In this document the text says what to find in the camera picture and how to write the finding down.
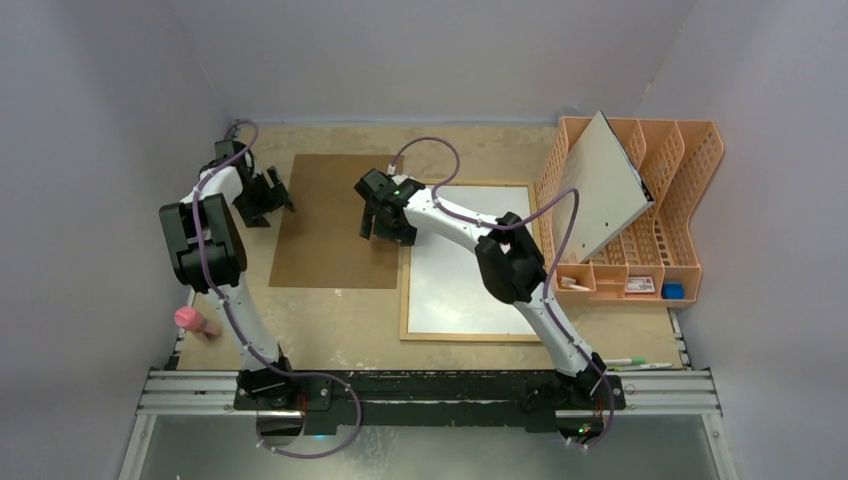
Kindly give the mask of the brown cardboard backing board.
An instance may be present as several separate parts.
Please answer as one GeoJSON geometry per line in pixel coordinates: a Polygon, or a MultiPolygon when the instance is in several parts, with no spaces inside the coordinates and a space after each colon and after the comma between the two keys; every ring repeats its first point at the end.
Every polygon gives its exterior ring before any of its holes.
{"type": "Polygon", "coordinates": [[[282,214],[269,285],[278,288],[393,290],[399,247],[359,235],[365,206],[354,186],[383,170],[390,155],[297,154],[282,214]]]}

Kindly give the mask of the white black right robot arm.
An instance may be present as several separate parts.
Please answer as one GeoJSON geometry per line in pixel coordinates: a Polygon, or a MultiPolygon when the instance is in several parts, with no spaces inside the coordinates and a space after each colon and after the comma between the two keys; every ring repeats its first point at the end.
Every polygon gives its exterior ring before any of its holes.
{"type": "Polygon", "coordinates": [[[436,188],[408,177],[371,169],[355,184],[365,207],[361,237],[372,235],[401,246],[421,230],[473,253],[487,292],[513,306],[546,348],[564,399],[584,407],[605,389],[614,392],[600,356],[577,333],[550,291],[552,275],[527,228],[513,212],[500,217],[469,210],[437,195],[436,188]]]}

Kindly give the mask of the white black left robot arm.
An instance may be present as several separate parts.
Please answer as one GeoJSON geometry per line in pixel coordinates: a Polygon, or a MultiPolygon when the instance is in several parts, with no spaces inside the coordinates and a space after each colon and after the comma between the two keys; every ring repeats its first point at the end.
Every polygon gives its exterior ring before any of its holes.
{"type": "Polygon", "coordinates": [[[238,341],[239,390],[284,409],[297,399],[298,382],[250,296],[247,253],[233,217],[247,228],[267,228],[267,214],[296,207],[278,171],[258,167],[247,144],[220,140],[215,154],[192,192],[158,211],[170,263],[178,281],[205,298],[238,341]]]}

